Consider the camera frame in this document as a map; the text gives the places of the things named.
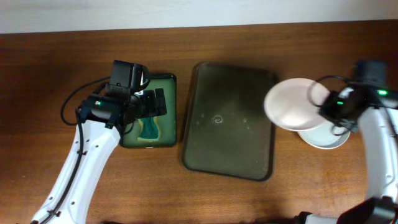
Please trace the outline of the green yellow sponge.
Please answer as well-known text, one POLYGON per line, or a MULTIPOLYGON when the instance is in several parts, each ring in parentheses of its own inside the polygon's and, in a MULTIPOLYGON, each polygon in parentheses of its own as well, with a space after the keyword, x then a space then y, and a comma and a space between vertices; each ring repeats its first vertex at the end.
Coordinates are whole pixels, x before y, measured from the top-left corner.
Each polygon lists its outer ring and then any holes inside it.
POLYGON ((159 125, 157 117, 138 119, 141 132, 138 136, 140 141, 157 141, 160 137, 159 125))

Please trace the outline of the pale green plate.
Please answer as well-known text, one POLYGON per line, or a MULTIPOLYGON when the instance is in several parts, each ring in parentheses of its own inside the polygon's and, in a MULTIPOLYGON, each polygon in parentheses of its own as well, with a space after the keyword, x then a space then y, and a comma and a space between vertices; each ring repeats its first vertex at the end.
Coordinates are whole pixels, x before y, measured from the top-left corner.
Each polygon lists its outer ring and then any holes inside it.
POLYGON ((316 128, 298 132, 306 143, 319 149, 340 147, 348 140, 350 134, 346 128, 334 127, 334 124, 329 121, 316 128))

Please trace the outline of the pink plate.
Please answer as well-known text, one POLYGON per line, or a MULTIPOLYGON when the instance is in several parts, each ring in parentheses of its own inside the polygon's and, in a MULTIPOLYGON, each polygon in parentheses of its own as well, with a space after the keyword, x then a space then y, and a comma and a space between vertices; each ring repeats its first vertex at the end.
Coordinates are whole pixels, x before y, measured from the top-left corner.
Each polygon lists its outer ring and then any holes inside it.
POLYGON ((264 98, 264 111, 278 127, 306 131, 323 124, 318 107, 330 91, 307 78, 292 78, 273 86, 264 98))

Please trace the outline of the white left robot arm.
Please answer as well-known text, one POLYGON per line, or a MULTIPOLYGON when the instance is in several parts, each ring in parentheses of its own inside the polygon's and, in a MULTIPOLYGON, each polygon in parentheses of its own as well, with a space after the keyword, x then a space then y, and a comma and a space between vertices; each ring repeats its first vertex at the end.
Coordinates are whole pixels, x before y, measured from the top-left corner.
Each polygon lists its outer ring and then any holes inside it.
POLYGON ((91 198, 114 149, 138 118, 165 115, 164 91, 135 92, 120 86, 93 93, 75 110, 76 133, 68 157, 47 200, 32 223, 85 223, 91 198))

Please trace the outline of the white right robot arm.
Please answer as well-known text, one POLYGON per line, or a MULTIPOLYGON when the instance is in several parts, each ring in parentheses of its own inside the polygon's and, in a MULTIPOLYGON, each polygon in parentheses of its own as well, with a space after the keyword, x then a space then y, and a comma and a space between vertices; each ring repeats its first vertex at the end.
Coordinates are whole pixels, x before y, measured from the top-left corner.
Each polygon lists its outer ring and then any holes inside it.
POLYGON ((385 94, 376 87, 357 87, 353 100, 359 116, 356 121, 362 134, 368 173, 366 200, 338 218, 301 212, 293 223, 397 223, 397 107, 383 101, 397 101, 397 93, 385 94))

